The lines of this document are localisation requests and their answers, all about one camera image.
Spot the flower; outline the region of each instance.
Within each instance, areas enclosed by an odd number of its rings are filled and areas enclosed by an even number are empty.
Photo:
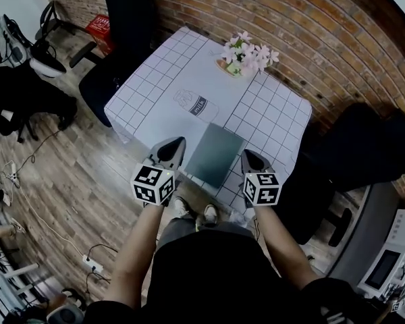
[[[255,72],[259,69],[259,63],[255,54],[250,54],[245,56],[242,60],[242,64],[240,66],[240,72],[245,77],[250,77],[255,74]]]
[[[271,51],[271,53],[270,53],[270,59],[269,59],[270,65],[271,65],[273,62],[279,62],[279,59],[277,58],[278,56],[279,56],[279,52],[278,52],[278,51]]]
[[[270,49],[266,45],[261,45],[261,47],[256,46],[256,49],[258,51],[258,58],[259,59],[264,59],[270,57]]]
[[[226,42],[225,46],[235,46],[237,41],[238,41],[239,37],[231,37],[229,42]]]
[[[243,40],[243,41],[250,41],[252,40],[252,37],[249,36],[247,31],[244,31],[243,33],[238,32],[238,36]]]
[[[239,32],[237,37],[226,42],[221,54],[227,64],[235,65],[235,74],[240,73],[245,77],[263,71],[273,62],[279,62],[278,51],[271,51],[266,45],[254,45],[249,40],[251,37],[247,31]]]
[[[237,55],[234,51],[234,48],[230,48],[229,46],[223,47],[223,53],[221,54],[223,58],[227,61],[227,63],[231,63],[233,60],[237,60]]]
[[[255,50],[255,45],[253,45],[252,43],[250,45],[248,45],[247,43],[243,43],[242,44],[242,52],[244,54],[244,56],[251,56],[252,52]]]

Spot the brick wall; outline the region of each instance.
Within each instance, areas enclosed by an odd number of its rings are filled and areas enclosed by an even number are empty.
[[[104,0],[58,0],[85,26]],[[187,24],[223,42],[247,30],[279,50],[275,76],[308,99],[328,128],[353,102],[384,115],[405,111],[405,48],[377,24],[365,0],[157,0],[164,27]],[[405,198],[405,176],[396,182]]]

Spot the gray pants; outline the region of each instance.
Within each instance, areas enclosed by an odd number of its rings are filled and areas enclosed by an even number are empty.
[[[252,232],[246,228],[240,227],[231,222],[221,222],[213,225],[212,223],[207,225],[200,225],[197,229],[196,222],[190,214],[186,214],[183,217],[172,219],[163,230],[163,233],[157,243],[157,250],[164,246],[168,242],[183,238],[189,234],[199,232],[201,230],[217,230],[221,232],[240,234],[254,238]]]

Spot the white microwave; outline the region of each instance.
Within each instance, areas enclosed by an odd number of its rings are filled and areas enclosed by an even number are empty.
[[[389,284],[405,283],[405,246],[385,243],[358,287],[376,297]]]

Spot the white tablecloth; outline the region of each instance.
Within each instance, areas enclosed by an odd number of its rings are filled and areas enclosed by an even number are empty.
[[[184,136],[183,169],[213,122],[245,139],[242,149],[262,154],[285,181],[296,164],[311,104],[266,73],[233,78],[216,64],[221,53],[221,45],[180,28],[129,77],[105,113],[125,143],[135,137],[151,148],[166,138]],[[239,155],[220,188],[185,175],[252,217],[238,190]]]

